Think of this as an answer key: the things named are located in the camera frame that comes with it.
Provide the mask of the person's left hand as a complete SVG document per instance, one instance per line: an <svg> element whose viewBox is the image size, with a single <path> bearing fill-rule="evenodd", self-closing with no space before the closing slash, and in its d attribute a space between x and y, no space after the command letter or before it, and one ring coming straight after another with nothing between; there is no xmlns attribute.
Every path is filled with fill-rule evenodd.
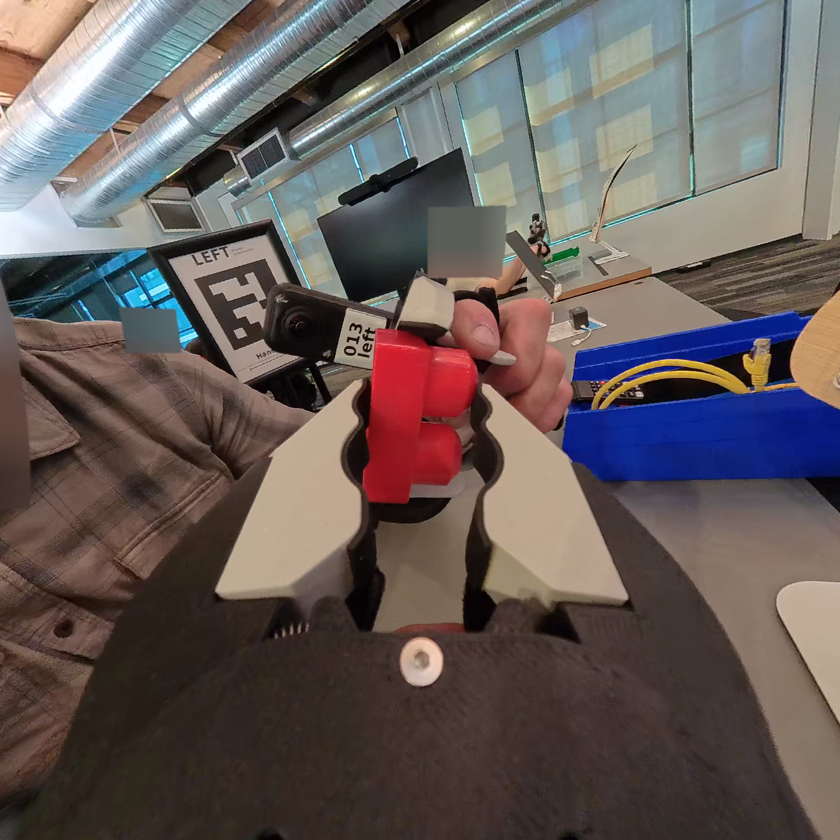
<svg viewBox="0 0 840 840"><path fill-rule="evenodd" d="M514 364L492 364L485 383L535 426L552 432L571 403L565 360L548 341L552 312L548 302L524 298L504 302L499 320L482 302L466 299L455 304L451 333L455 344L477 361L499 351L515 357Z"/></svg>

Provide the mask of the red plastic block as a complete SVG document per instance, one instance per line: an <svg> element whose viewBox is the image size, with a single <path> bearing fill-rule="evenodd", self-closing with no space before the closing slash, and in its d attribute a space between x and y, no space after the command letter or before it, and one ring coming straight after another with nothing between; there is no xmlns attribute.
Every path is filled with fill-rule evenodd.
<svg viewBox="0 0 840 840"><path fill-rule="evenodd" d="M377 330L363 473L370 501L403 504L414 486L446 487L455 478L460 438L453 427L428 419L462 415L477 383L466 351L427 344L407 331Z"/></svg>

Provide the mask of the black video bar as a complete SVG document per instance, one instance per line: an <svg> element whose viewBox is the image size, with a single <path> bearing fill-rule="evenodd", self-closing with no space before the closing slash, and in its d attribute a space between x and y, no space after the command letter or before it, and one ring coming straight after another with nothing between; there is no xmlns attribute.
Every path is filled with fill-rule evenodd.
<svg viewBox="0 0 840 840"><path fill-rule="evenodd" d="M412 156L383 173L372 174L363 183L340 194L338 197L339 205L342 207L353 206L374 195L387 193L393 186L412 175L417 167L418 158Z"/></svg>

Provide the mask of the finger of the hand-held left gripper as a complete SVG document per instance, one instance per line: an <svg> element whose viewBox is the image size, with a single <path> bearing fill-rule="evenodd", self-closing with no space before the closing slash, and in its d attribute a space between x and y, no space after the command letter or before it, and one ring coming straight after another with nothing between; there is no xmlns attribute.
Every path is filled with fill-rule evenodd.
<svg viewBox="0 0 840 840"><path fill-rule="evenodd" d="M394 317L394 329L417 337L444 337L455 316L455 294L446 283L417 276Z"/></svg>

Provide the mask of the black wall screen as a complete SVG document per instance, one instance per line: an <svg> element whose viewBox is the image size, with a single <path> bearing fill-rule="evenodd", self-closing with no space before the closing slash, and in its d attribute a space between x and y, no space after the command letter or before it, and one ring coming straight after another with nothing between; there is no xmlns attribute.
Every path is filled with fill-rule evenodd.
<svg viewBox="0 0 840 840"><path fill-rule="evenodd" d="M465 156L456 149L383 194L339 206L318 220L346 298L367 302L403 292L427 267L431 207L473 207Z"/></svg>

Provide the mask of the framed tag poster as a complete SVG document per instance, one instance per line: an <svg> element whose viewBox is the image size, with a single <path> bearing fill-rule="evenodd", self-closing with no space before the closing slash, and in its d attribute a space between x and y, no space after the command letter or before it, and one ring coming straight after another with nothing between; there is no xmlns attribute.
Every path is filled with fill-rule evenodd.
<svg viewBox="0 0 840 840"><path fill-rule="evenodd" d="M300 287L277 228L262 220L148 249L207 358L239 382L259 387L306 370L310 362L264 341L273 287Z"/></svg>

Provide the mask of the silver ceiling duct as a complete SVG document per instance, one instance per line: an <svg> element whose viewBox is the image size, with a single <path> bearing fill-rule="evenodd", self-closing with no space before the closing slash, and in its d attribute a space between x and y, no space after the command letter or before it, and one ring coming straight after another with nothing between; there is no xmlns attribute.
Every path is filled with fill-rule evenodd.
<svg viewBox="0 0 840 840"><path fill-rule="evenodd" d="M116 217L404 4L284 2L68 187L66 213L79 225ZM95 3L2 121L2 211L29 203L244 6Z"/></svg>

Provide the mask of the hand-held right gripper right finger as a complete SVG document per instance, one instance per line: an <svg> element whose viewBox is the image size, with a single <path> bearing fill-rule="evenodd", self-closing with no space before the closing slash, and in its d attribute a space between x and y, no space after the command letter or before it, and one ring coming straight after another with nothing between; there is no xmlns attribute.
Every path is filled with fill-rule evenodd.
<svg viewBox="0 0 840 840"><path fill-rule="evenodd" d="M470 415L484 480L465 551L466 589L496 602L623 606L627 590L568 456L491 387Z"/></svg>

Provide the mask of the yellow item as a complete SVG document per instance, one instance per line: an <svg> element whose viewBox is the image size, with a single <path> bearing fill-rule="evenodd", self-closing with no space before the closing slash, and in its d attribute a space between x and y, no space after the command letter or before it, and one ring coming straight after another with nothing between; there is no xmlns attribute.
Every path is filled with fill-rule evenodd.
<svg viewBox="0 0 840 840"><path fill-rule="evenodd" d="M747 395L791 386L770 384L772 361L771 340L756 339L742 357L742 367L749 382L742 382L734 373L720 366L692 360L660 360L639 364L605 381L595 392L591 409L606 410L626 394L644 392L646 385L656 382L699 382L714 385L724 392Z"/></svg>

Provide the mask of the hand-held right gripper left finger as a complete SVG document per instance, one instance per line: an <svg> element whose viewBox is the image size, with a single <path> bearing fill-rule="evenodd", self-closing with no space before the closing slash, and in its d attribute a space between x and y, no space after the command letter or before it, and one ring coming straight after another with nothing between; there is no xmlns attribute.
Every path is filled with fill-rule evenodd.
<svg viewBox="0 0 840 840"><path fill-rule="evenodd" d="M327 595L375 617L382 572L362 474L371 383L351 383L269 457L216 584L226 601L290 598L303 617Z"/></svg>

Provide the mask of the ceiling air vent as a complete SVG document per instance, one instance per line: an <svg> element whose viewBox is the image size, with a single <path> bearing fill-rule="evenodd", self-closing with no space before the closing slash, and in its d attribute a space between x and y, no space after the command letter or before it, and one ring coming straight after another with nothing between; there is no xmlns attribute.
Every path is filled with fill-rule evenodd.
<svg viewBox="0 0 840 840"><path fill-rule="evenodd" d="M250 183L256 183L270 170L296 159L289 152L288 137L278 127L244 147L236 158Z"/></svg>

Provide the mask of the blue plastic bin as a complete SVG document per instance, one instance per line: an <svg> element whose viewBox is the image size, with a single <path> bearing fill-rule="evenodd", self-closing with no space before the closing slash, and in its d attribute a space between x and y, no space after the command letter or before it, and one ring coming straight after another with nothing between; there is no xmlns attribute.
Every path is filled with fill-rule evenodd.
<svg viewBox="0 0 840 840"><path fill-rule="evenodd" d="M580 350L573 383L604 383L639 364L681 360L713 364L750 386L742 357L771 341L770 383L792 382L791 352L809 317L773 316ZM737 395L704 381L641 385L640 400L620 398L592 411L574 401L563 450L603 481L837 478L838 410L799 388Z"/></svg>

